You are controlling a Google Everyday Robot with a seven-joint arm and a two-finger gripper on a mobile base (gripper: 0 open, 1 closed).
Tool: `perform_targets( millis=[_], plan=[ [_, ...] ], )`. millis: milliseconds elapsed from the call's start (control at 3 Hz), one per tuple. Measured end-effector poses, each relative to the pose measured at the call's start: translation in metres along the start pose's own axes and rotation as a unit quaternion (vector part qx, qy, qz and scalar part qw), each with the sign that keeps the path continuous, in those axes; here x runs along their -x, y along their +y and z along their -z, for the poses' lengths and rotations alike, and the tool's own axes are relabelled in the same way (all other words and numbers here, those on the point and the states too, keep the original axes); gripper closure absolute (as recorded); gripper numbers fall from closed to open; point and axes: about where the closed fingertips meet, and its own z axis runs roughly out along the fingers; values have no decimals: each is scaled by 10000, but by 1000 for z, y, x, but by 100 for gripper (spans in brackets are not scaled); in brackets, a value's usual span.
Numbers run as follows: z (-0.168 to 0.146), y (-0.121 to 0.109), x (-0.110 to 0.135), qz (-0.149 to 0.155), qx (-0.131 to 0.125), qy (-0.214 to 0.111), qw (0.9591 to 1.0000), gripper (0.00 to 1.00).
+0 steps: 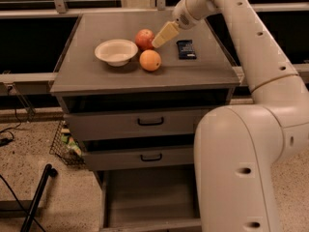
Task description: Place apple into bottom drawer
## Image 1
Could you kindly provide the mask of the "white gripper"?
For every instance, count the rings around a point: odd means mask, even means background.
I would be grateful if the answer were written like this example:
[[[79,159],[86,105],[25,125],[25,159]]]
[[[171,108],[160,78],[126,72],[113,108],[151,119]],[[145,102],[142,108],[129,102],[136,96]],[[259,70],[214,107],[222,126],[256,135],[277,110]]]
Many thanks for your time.
[[[159,48],[174,39],[181,29],[190,29],[209,11],[208,0],[181,0],[172,12],[174,21],[167,21],[155,35],[152,45]]]

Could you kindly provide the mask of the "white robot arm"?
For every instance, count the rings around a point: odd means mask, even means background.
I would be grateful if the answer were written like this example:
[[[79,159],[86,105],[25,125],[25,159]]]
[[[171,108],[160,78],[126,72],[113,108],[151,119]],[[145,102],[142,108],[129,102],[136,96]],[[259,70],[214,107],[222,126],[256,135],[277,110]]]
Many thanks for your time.
[[[182,29],[220,13],[253,102],[207,113],[194,139],[203,232],[281,232],[271,166],[308,145],[309,92],[248,0],[181,0],[155,36],[161,47]]]

